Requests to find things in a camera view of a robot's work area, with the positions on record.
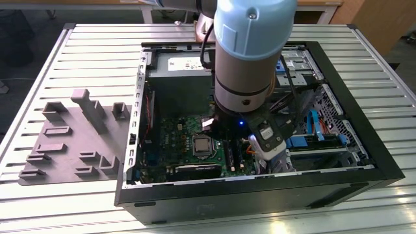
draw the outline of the wooden cabinet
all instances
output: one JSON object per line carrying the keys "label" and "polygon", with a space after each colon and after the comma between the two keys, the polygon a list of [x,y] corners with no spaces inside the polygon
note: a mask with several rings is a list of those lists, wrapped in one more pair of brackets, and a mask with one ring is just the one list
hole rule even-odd
{"label": "wooden cabinet", "polygon": [[416,22],[416,0],[346,0],[331,24],[355,24],[386,55]]}

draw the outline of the red cable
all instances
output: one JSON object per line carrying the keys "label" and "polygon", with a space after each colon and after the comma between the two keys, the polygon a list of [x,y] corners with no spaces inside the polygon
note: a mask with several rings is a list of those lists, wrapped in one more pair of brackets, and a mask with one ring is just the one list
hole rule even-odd
{"label": "red cable", "polygon": [[148,135],[148,132],[151,130],[151,109],[150,109],[150,97],[146,95],[146,100],[147,100],[147,112],[148,112],[148,128],[146,130],[146,134],[144,134],[144,137],[142,139],[142,147],[143,147],[143,143],[144,143],[144,139]]}

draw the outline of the black cable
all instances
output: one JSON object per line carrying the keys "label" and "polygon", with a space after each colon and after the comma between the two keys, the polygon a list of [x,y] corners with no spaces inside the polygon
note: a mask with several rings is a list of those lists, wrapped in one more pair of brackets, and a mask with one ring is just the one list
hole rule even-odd
{"label": "black cable", "polygon": [[204,41],[203,41],[203,45],[202,45],[202,54],[200,54],[202,65],[203,65],[203,67],[207,68],[207,69],[211,69],[211,63],[207,63],[207,62],[204,61],[204,53],[206,53],[207,41],[208,41],[210,34],[211,34],[212,30],[214,30],[214,23],[212,23],[212,25],[210,26],[210,29],[208,29],[207,34],[206,34],[206,37],[204,37]]}
{"label": "black cable", "polygon": [[288,84],[291,86],[291,90],[292,90],[292,93],[294,93],[294,99],[295,99],[295,108],[296,108],[296,115],[295,115],[295,120],[294,120],[294,124],[298,123],[298,119],[300,117],[300,106],[299,106],[299,97],[298,97],[298,92],[295,90],[295,85],[294,85],[294,81],[292,81],[292,76],[291,76],[291,73],[290,73],[290,69],[287,67],[287,62],[286,62],[286,58],[284,56],[280,54],[280,61],[282,61],[282,64],[284,66],[284,69],[286,69],[286,75],[287,75],[287,80],[288,80]]}

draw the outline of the sheet metal panel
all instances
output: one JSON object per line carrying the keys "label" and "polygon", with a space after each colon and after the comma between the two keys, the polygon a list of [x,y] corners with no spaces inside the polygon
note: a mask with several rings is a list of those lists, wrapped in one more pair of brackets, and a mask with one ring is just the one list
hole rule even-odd
{"label": "sheet metal panel", "polygon": [[90,233],[136,230],[170,233],[411,233],[416,232],[415,100],[379,55],[343,25],[296,25],[291,40],[320,42],[330,60],[404,170],[406,179],[371,190],[332,208],[251,215],[154,226],[114,207],[116,181],[23,187],[19,170],[36,142],[48,101],[76,106],[68,97],[90,89],[102,105],[131,104],[140,43],[194,41],[191,25],[82,24],[58,43],[52,62],[34,86],[15,131],[3,141],[0,162],[0,232]]}

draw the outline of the floor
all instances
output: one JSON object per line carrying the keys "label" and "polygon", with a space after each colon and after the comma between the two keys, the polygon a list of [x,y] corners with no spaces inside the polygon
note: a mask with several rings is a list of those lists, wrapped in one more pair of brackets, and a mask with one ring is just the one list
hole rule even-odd
{"label": "floor", "polygon": [[[30,42],[35,54],[34,62],[23,68],[10,68],[0,61],[0,81],[10,87],[10,92],[0,95],[0,142],[14,121],[22,103],[31,89],[44,61],[50,55],[55,41],[66,23],[143,23],[140,11],[58,11],[56,19],[51,20],[46,11],[24,11],[27,20],[35,31]],[[184,11],[166,13],[152,12],[155,23],[172,23],[184,19]],[[399,41],[386,56],[390,63],[400,63],[398,74],[416,91],[416,45]]]}

